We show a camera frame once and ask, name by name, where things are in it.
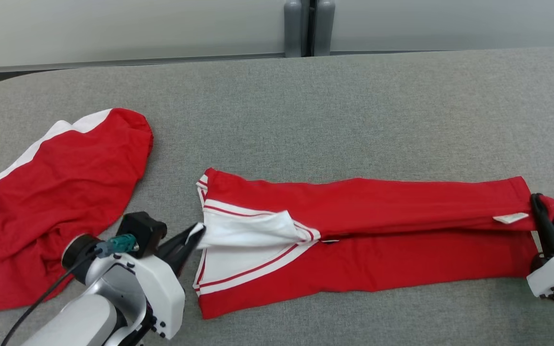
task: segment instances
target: gray table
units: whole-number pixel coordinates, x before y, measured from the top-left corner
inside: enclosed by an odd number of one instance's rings
[[[85,68],[0,82],[0,171],[56,120],[125,107],[155,134],[128,210],[173,232],[201,218],[194,181],[523,175],[554,197],[554,49],[400,53]],[[323,293],[203,321],[191,280],[176,345],[554,345],[554,305],[525,280]],[[81,293],[71,284],[15,336]],[[0,342],[22,310],[0,312]],[[148,346],[167,342],[155,335]]]

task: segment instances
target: white trim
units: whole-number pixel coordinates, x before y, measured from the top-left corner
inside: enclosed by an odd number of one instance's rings
[[[202,249],[202,257],[200,257],[200,265],[198,265],[198,269],[196,270],[196,277],[194,277],[194,282],[191,284],[191,287],[193,287],[194,290],[199,289],[200,285],[198,282],[202,278],[200,277],[200,272],[202,272],[202,266],[204,265],[204,259],[206,258],[206,249]]]
[[[212,212],[212,213],[215,213],[215,214],[219,213],[219,214],[222,214],[222,215],[231,215],[229,213],[220,212],[219,210],[206,208],[207,206],[214,207],[214,208],[220,208],[221,210],[227,210],[229,212],[235,212],[235,213],[241,214],[241,215],[275,214],[275,212],[272,212],[272,211],[251,210],[249,208],[243,208],[243,207],[240,207],[240,206],[235,206],[234,204],[228,204],[228,203],[220,202],[220,201],[217,201],[215,199],[207,199],[206,201],[204,201],[204,203],[202,204],[202,207],[203,207],[202,211],[204,211],[204,212],[208,211],[208,212]],[[294,219],[292,221],[294,221],[294,225],[297,226],[298,228],[301,228],[301,229],[306,230],[306,231],[310,231],[314,235],[314,239],[319,239],[320,238],[321,234],[320,234],[319,230],[317,230],[316,228],[311,228],[311,227],[305,226],[301,222],[298,222]]]
[[[240,206],[235,206],[233,204],[220,202],[220,201],[217,201],[215,199],[206,199],[206,201],[205,201],[202,197],[202,191],[204,191],[204,193],[208,193],[208,191],[209,191],[208,190],[208,181],[209,181],[208,177],[206,175],[203,175],[200,178],[200,180],[198,180],[196,182],[196,186],[198,187],[198,197],[200,197],[200,203],[202,204],[202,211],[203,212],[209,212],[209,213],[219,214],[219,215],[227,215],[228,217],[239,217],[239,218],[242,218],[242,219],[248,219],[251,215],[258,215],[258,214],[273,215],[273,214],[277,214],[275,212],[268,211],[268,210],[251,210],[249,208],[243,208],[243,207],[240,207]],[[214,210],[212,208],[207,208],[207,207],[219,208],[220,210],[223,210],[223,211]],[[321,234],[320,234],[319,230],[317,230],[315,228],[310,228],[308,226],[305,226],[302,223],[297,222],[295,220],[292,220],[292,222],[294,223],[294,226],[295,226],[295,228],[297,228],[297,230],[300,230],[302,234],[305,234],[305,238],[306,238],[307,232],[311,232],[314,241],[308,241],[308,242],[303,242],[303,243],[297,243],[297,244],[292,245],[292,246],[286,246],[283,250],[279,251],[274,256],[271,256],[271,258],[265,259],[265,260],[261,261],[260,263],[254,263],[250,267],[248,267],[244,270],[240,270],[240,272],[238,274],[231,274],[229,277],[222,278],[222,279],[211,278],[211,281],[210,281],[210,282],[216,282],[216,281],[225,280],[222,283],[207,285],[205,287],[200,287],[201,285],[206,284],[206,283],[203,283],[203,278],[204,278],[204,276],[206,274],[206,270],[207,270],[206,269],[206,259],[207,259],[207,257],[211,256],[211,252],[218,252],[220,249],[226,249],[227,247],[216,246],[216,247],[211,247],[211,249],[203,249],[202,250],[202,258],[200,259],[200,264],[198,265],[198,269],[196,270],[196,277],[194,278],[194,282],[192,284],[192,287],[196,291],[196,294],[198,294],[198,296],[200,296],[202,294],[213,293],[213,292],[217,292],[217,291],[222,291],[224,289],[229,289],[231,287],[235,287],[237,285],[240,285],[240,284],[249,282],[251,280],[255,280],[257,278],[260,278],[260,276],[264,276],[266,274],[274,272],[275,270],[281,269],[285,265],[288,265],[288,263],[290,263],[291,261],[297,259],[307,249],[309,249],[310,247],[315,245],[317,243],[318,239],[320,239]],[[279,256],[282,256],[286,252],[288,252],[288,253],[285,256],[283,256],[282,258],[279,258]],[[203,267],[204,267],[205,273],[203,273],[202,276],[200,276],[200,273],[202,272]],[[237,276],[240,273],[245,273],[245,272],[249,272],[249,273],[241,275],[241,276]]]
[[[220,208],[221,210],[227,210],[227,211],[235,212],[237,214],[242,214],[242,215],[275,214],[275,212],[272,212],[272,211],[251,210],[249,208],[243,208],[243,207],[240,207],[240,206],[235,206],[234,204],[228,204],[228,203],[220,202],[220,201],[217,201],[215,199],[207,199],[204,202],[204,205],[209,206],[209,207]]]
[[[274,261],[273,263],[266,265],[266,267],[263,267],[258,270],[254,270],[251,273],[238,276],[237,278],[233,278],[232,280],[228,280],[222,283],[214,284],[214,285],[207,285],[205,287],[200,287],[200,291],[198,291],[198,295],[202,294],[208,294],[213,293],[217,291],[222,291],[224,289],[229,289],[232,287],[235,287],[240,284],[244,284],[246,282],[252,281],[254,279],[260,278],[261,276],[264,276],[266,274],[272,273],[277,269],[281,269],[291,261],[297,259],[301,254],[303,254],[305,251],[307,251],[310,247],[315,245],[317,243],[316,241],[312,243],[308,243],[306,245],[296,245],[293,250],[291,250],[288,254],[283,256],[282,258],[278,259],[277,261]],[[275,258],[278,258],[281,256],[283,252],[280,254],[277,254]]]
[[[20,157],[16,161],[14,161],[13,164],[7,167],[5,171],[0,173],[0,180],[6,177],[7,175],[9,175],[9,173],[14,171],[18,167],[33,160],[33,157],[37,153],[40,145],[46,140],[49,140],[54,136],[63,134],[64,132],[68,132],[68,131],[78,131],[83,134],[87,133],[88,131],[95,129],[95,127],[97,127],[104,120],[106,120],[106,117],[108,116],[111,110],[112,109],[103,110],[103,111],[95,112],[93,114],[89,114],[79,119],[77,122],[75,122],[72,125],[70,125],[70,123],[68,123],[67,121],[63,121],[63,120],[57,121],[55,125],[53,125],[48,130],[48,132],[46,132],[46,135],[40,138],[37,142],[31,144],[27,148],[27,150],[25,150],[25,152],[22,153],[22,155],[20,155]]]
[[[200,205],[204,208],[204,197],[202,196],[202,192],[207,193],[206,188],[202,188],[198,186],[198,197],[200,197]]]
[[[287,210],[272,214],[233,215],[206,208],[206,233],[198,248],[215,246],[288,246],[312,241],[311,232],[294,225]]]

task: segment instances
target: black cable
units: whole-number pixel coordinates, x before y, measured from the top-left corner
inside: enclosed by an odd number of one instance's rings
[[[5,339],[2,341],[1,346],[7,345],[12,335],[14,335],[14,332],[18,329],[18,326],[20,326],[20,324],[29,316],[29,314],[32,313],[38,307],[38,305],[40,305],[40,303],[45,300],[46,297],[48,297],[49,294],[55,291],[55,288],[57,288],[58,285],[60,285],[68,276],[70,276],[70,274],[72,274],[73,271],[83,265],[86,261],[94,260],[95,256],[99,253],[101,253],[101,249],[94,251],[91,256],[86,256],[86,258],[84,258],[83,260],[75,263],[65,274],[63,274],[62,277],[59,278],[59,280],[57,280],[57,282],[51,285],[51,287],[46,292],[44,292],[44,294],[42,294],[40,298],[38,298],[36,302],[33,303],[33,305],[31,305],[20,318],[18,318],[16,323],[14,323],[12,328],[10,328],[10,331],[6,335]]]

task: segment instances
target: clothing tag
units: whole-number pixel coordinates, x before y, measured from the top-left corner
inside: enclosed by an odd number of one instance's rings
[[[503,223],[504,225],[510,225],[511,223],[515,223],[519,220],[525,219],[528,217],[529,214],[524,212],[517,212],[516,214],[510,214],[510,215],[503,215],[503,216],[494,216],[493,220],[499,221]]]

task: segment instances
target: white wall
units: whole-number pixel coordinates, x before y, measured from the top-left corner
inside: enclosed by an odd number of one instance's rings
[[[0,0],[0,66],[283,52],[284,0]]]
[[[554,0],[336,0],[330,50],[554,46]]]

